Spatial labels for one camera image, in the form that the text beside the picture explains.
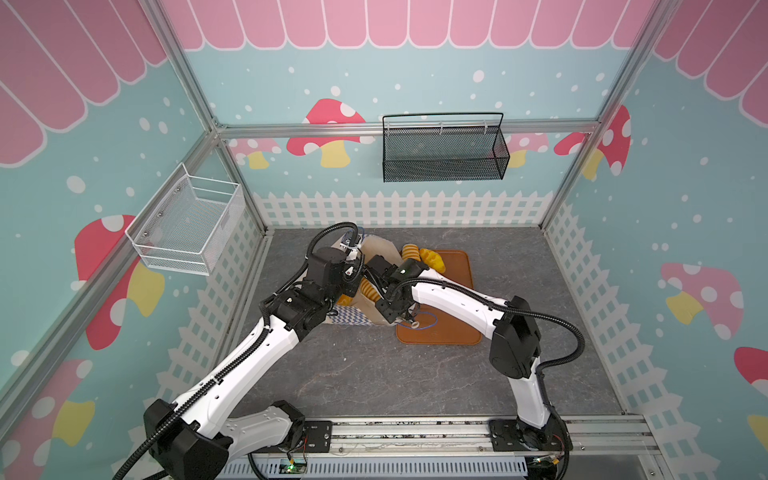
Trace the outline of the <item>checkered paper bag blue handles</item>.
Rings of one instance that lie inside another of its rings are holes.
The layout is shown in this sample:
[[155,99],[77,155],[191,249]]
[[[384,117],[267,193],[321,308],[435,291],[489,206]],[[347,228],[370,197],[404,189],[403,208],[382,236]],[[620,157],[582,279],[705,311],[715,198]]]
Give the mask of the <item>checkered paper bag blue handles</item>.
[[[442,258],[434,251],[420,248],[413,243],[406,243],[398,249],[394,243],[376,235],[366,234],[362,241],[362,252],[365,263],[375,256],[380,255],[389,263],[400,266],[407,259],[423,260],[426,255],[426,264],[436,267],[439,273],[445,272],[445,264]],[[381,295],[371,282],[363,278],[354,296],[343,295],[336,303],[337,315],[328,314],[326,324],[353,325],[353,326],[390,326],[375,304],[381,299]]]

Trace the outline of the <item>ridged yellow fake bread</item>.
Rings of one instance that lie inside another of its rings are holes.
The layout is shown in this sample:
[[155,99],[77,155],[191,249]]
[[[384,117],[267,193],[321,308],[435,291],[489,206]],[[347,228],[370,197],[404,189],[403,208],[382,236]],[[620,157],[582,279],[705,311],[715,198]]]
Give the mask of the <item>ridged yellow fake bread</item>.
[[420,261],[421,254],[419,247],[415,244],[405,244],[401,249],[401,258],[403,260],[413,259]]

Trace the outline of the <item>yellow fake croissant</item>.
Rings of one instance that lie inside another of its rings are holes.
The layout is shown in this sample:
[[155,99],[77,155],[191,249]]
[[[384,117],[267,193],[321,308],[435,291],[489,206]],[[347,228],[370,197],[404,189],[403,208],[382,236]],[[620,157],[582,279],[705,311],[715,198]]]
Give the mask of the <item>yellow fake croissant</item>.
[[441,255],[433,250],[421,248],[419,250],[421,261],[439,274],[446,272],[446,265]]

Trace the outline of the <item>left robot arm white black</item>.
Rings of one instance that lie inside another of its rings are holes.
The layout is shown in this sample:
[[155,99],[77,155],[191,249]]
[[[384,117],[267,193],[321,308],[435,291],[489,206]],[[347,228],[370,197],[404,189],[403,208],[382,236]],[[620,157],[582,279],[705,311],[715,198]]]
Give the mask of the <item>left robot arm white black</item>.
[[144,413],[146,438],[118,468],[124,479],[144,455],[160,466],[157,479],[214,479],[232,460],[264,447],[292,449],[302,415],[290,404],[268,408],[265,419],[225,428],[230,414],[286,353],[321,325],[337,301],[357,288],[364,256],[359,227],[331,225],[309,243],[299,270],[259,304],[248,336],[198,384],[173,402],[154,401]]

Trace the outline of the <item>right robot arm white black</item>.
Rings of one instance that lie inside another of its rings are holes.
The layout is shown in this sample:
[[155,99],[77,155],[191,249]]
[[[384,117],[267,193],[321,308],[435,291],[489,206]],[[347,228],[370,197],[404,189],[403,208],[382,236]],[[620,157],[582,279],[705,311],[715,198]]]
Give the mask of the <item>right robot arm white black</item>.
[[[377,255],[363,267],[363,277],[381,296],[375,306],[388,321],[410,321],[418,307],[428,306],[488,338],[489,362],[509,380],[516,401],[515,441],[528,450],[558,447],[563,454],[572,450],[567,426],[546,392],[544,372],[582,355],[586,340],[578,327],[559,317],[532,311],[519,296],[504,300],[481,294],[413,259],[395,265]],[[575,339],[574,350],[542,360],[540,320],[567,330]]]

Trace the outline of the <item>yellow fake bread roll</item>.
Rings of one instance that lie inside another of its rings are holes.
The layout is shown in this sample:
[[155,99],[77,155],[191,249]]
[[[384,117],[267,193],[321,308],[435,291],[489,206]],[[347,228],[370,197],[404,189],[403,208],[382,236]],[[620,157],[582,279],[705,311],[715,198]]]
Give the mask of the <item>yellow fake bread roll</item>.
[[366,299],[368,299],[372,303],[377,303],[382,299],[382,295],[379,293],[377,288],[367,279],[362,280],[360,284],[360,292]]

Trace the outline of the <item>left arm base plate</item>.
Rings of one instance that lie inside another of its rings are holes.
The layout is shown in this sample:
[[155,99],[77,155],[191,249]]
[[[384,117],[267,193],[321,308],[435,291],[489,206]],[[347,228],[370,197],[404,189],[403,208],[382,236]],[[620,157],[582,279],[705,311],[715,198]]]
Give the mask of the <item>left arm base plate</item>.
[[304,420],[292,425],[287,437],[277,445],[256,450],[258,454],[329,453],[333,423],[326,420]]

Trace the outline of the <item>white mesh wall basket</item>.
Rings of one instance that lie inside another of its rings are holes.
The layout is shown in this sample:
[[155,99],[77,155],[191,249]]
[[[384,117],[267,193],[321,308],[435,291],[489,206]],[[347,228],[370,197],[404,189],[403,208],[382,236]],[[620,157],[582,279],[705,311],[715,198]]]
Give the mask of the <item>white mesh wall basket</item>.
[[240,184],[192,175],[180,164],[125,235],[149,269],[208,276],[245,208]]

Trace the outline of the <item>black mesh wall basket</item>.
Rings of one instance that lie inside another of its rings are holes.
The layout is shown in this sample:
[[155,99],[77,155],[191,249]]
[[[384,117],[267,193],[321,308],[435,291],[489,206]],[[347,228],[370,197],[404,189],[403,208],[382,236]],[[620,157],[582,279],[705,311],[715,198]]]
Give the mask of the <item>black mesh wall basket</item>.
[[511,154],[500,112],[384,115],[382,174],[389,183],[504,178]]

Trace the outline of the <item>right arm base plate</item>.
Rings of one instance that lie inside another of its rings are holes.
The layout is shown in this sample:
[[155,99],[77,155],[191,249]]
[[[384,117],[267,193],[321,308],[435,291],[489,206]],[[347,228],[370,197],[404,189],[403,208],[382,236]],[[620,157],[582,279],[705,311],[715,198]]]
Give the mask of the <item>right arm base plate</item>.
[[551,416],[542,428],[517,419],[492,419],[488,426],[495,452],[570,452],[573,449],[566,424],[556,416]]

